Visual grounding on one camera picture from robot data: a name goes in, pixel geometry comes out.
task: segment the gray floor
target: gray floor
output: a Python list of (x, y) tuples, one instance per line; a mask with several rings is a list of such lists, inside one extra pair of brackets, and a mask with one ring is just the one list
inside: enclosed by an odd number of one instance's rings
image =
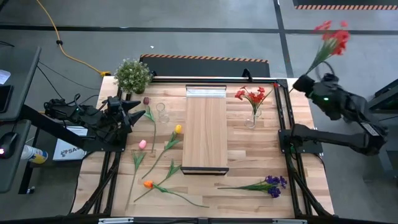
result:
[[(42, 0), (57, 25), (120, 27), (277, 28), (272, 0)], [(325, 20), (347, 20), (350, 29), (397, 30), (398, 11), (299, 11), (290, 0), (280, 6), (286, 29), (312, 29)], [(0, 12), (0, 24), (49, 25), (41, 8), (30, 0), (13, 0)], [(212, 55), (270, 60), (271, 76), (286, 77), (278, 34), (172, 33), (172, 32), (61, 32), (66, 51), (100, 70), (114, 70), (123, 58), (140, 54)], [(41, 61), (83, 85), (99, 88), (101, 77), (84, 65), (65, 58), (51, 31), (0, 30), (0, 40), (18, 47), (39, 45)], [(308, 68), (320, 43), (317, 35), (287, 35), (295, 77)], [(371, 96), (398, 76), (396, 35), (353, 35), (347, 53), (330, 63), (348, 91)], [(60, 94), (83, 98), (98, 93), (65, 81), (44, 70)], [(36, 73), (27, 104), (42, 110), (56, 94)], [(315, 125), (339, 133), (359, 131), (354, 124), (331, 122), (312, 105)], [(397, 121), (386, 124), (397, 133)], [(365, 157), (345, 147), (323, 145), (326, 175), (335, 213), (345, 218), (398, 223), (398, 190), (394, 181), (363, 182), (363, 175), (378, 173), (378, 157)], [(0, 195), (0, 220), (65, 215), (74, 198), (79, 167), (42, 169), (32, 179), (33, 195), (17, 195), (24, 164), (13, 190)]]

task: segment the wooden cutting board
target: wooden cutting board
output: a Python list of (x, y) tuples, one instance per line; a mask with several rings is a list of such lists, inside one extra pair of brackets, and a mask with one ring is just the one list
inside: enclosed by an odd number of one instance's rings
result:
[(228, 171), (226, 98), (204, 95), (187, 94), (181, 170), (184, 174), (225, 175)]

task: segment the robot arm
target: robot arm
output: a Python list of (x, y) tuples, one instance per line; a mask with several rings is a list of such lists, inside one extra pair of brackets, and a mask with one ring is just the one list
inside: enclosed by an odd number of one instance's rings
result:
[(117, 144), (120, 136), (131, 133), (133, 126), (145, 111), (129, 114), (128, 111), (140, 101), (124, 101), (117, 96), (109, 96), (98, 110), (92, 106), (79, 105), (76, 100), (66, 103), (64, 99), (52, 99), (44, 103), (45, 115), (60, 121), (70, 121), (94, 133), (94, 139), (106, 144)]
[(364, 133), (346, 135), (312, 130), (295, 124), (290, 136), (290, 142), (295, 146), (302, 146), (304, 141), (319, 141), (348, 146), (358, 153), (372, 156), (378, 154), (386, 143), (388, 130), (371, 114), (366, 99), (342, 89), (335, 75), (327, 73), (320, 82), (303, 75), (293, 87), (304, 92), (331, 120), (343, 116), (348, 121), (357, 122), (364, 129)]

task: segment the bouquet of red flowers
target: bouquet of red flowers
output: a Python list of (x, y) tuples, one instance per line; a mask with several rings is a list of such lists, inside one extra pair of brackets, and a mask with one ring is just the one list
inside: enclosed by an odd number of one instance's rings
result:
[(243, 100), (243, 98), (248, 99), (251, 106), (253, 107), (253, 114), (255, 115), (261, 103), (267, 98), (267, 96), (272, 92), (272, 90), (269, 93), (267, 93), (267, 95), (264, 95), (265, 92), (264, 88), (259, 86), (259, 89), (257, 90), (258, 94), (254, 94), (253, 92), (249, 93), (246, 87), (247, 86), (243, 86), (242, 88), (240, 88), (241, 90), (238, 90), (238, 92), (235, 94), (235, 98), (238, 98), (240, 100)]
[(315, 59), (312, 62), (310, 68), (306, 73), (304, 73), (304, 75), (310, 73), (314, 68), (316, 68), (319, 64), (323, 63), (331, 56), (343, 55), (343, 52), (346, 50), (346, 43), (350, 38), (350, 34), (347, 30), (344, 30), (344, 27), (347, 27), (347, 23), (345, 21), (341, 22), (340, 25), (341, 29), (331, 32), (329, 31), (331, 27), (331, 21), (326, 21), (322, 25), (315, 28), (315, 31), (326, 31), (322, 35), (323, 45), (315, 56)]

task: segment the orange tulip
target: orange tulip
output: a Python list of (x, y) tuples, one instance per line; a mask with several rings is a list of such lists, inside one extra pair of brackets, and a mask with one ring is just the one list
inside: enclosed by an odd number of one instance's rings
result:
[(154, 188), (154, 182), (151, 180), (147, 180), (144, 182), (144, 187), (148, 188), (148, 189), (153, 189)]

